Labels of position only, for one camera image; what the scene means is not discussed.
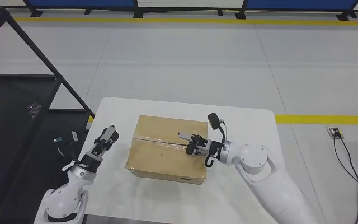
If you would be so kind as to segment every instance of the cardboard box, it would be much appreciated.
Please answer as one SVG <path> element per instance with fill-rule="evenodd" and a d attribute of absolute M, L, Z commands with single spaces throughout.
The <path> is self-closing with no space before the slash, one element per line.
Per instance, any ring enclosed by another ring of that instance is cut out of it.
<path fill-rule="evenodd" d="M 135 176 L 202 184 L 205 157 L 186 154 L 187 141 L 178 132 L 208 136 L 208 123 L 139 116 L 126 168 Z"/>

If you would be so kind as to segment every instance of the yellow tape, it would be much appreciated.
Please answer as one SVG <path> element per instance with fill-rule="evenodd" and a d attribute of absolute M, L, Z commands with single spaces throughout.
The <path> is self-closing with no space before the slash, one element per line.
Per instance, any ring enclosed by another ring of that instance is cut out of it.
<path fill-rule="evenodd" d="M 358 116 L 338 116 L 338 115 L 293 115 L 277 114 L 277 124 L 345 124 L 358 125 Z"/>
<path fill-rule="evenodd" d="M 206 24 L 274 24 L 274 25 L 334 25 L 358 26 L 358 21 L 305 21 L 305 20 L 236 20 L 220 18 L 65 18 L 15 17 L 17 22 L 129 22 L 129 23 L 206 23 Z"/>

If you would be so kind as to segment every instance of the power outlet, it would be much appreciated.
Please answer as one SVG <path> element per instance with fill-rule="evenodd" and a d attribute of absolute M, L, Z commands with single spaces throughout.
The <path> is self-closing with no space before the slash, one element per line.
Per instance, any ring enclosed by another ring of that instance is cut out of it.
<path fill-rule="evenodd" d="M 337 127 L 327 127 L 328 134 L 329 134 L 330 138 L 332 138 L 332 139 L 335 138 L 335 131 L 334 131 L 334 130 L 335 130 L 336 128 L 337 128 Z M 341 133 L 342 139 L 344 139 L 344 136 L 343 136 L 342 131 L 341 131 L 339 128 L 337 128 L 337 129 L 338 129 L 338 131 Z"/>

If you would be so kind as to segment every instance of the floor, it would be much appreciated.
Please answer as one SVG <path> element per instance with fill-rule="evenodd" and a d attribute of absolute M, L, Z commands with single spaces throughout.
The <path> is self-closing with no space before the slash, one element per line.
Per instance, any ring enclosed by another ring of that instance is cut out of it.
<path fill-rule="evenodd" d="M 28 16 L 26 11 L 11 11 Z M 80 17 L 78 11 L 43 16 Z M 215 12 L 201 12 L 214 17 Z M 92 17 L 131 17 L 92 12 Z M 151 13 L 146 17 L 197 17 Z M 286 19 L 284 13 L 248 18 Z M 307 14 L 300 20 L 336 20 Z M 39 23 L 20 25 L 94 111 L 106 96 L 270 109 L 275 114 L 357 115 L 356 26 Z M 0 73 L 51 74 L 9 27 L 0 28 Z M 61 88 L 53 108 L 81 108 Z M 354 223 L 357 182 L 338 163 L 327 125 L 278 125 L 286 168 L 324 223 Z M 358 165 L 358 127 L 339 125 Z M 340 143 L 338 154 L 348 164 Z"/>

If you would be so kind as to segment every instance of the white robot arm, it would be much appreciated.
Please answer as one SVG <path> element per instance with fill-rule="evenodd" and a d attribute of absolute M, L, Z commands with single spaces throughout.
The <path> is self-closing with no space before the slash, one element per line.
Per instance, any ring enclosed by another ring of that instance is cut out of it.
<path fill-rule="evenodd" d="M 222 142 L 203 139 L 198 135 L 178 133 L 180 138 L 188 140 L 186 152 L 189 155 L 206 156 L 205 165 L 211 167 L 214 158 L 228 166 L 234 164 L 258 202 L 279 224 L 315 224 L 315 214 L 309 209 L 301 190 L 286 170 L 274 160 L 269 150 L 260 144 L 235 145 L 225 139 L 220 126 L 223 123 L 215 113 L 208 115 L 211 127 L 220 129 Z M 253 180 L 252 175 L 259 174 L 265 165 L 271 172 L 261 180 Z"/>
<path fill-rule="evenodd" d="M 91 150 L 67 172 L 68 183 L 57 190 L 50 189 L 45 193 L 35 224 L 82 223 L 88 202 L 88 191 L 83 190 L 83 187 L 94 182 L 97 169 L 103 161 L 102 156 L 118 138 L 119 135 L 113 125 L 103 130 Z"/>

